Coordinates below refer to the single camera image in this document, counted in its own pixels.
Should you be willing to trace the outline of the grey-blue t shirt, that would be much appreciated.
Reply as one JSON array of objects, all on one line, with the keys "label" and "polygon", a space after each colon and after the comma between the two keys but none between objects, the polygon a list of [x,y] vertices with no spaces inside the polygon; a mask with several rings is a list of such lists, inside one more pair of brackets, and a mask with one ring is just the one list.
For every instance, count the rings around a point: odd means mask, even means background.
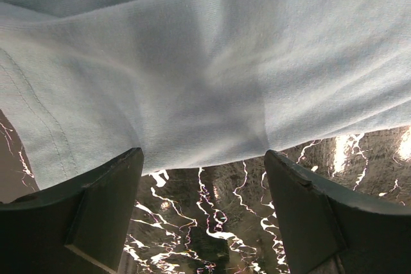
[{"label": "grey-blue t shirt", "polygon": [[410,0],[1,0],[1,110],[41,189],[410,124]]}]

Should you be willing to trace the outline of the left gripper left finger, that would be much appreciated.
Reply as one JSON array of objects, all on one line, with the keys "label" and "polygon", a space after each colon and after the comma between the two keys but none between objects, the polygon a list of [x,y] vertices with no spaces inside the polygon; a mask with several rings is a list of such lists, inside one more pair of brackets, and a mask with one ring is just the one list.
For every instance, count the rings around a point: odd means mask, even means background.
[{"label": "left gripper left finger", "polygon": [[1,204],[1,273],[117,273],[143,162],[132,148]]}]

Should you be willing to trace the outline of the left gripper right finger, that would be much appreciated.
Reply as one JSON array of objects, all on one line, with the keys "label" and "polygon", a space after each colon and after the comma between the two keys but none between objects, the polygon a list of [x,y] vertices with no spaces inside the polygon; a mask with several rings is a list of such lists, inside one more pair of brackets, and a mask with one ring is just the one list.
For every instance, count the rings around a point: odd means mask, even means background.
[{"label": "left gripper right finger", "polygon": [[410,208],[265,154],[291,273],[410,273]]}]

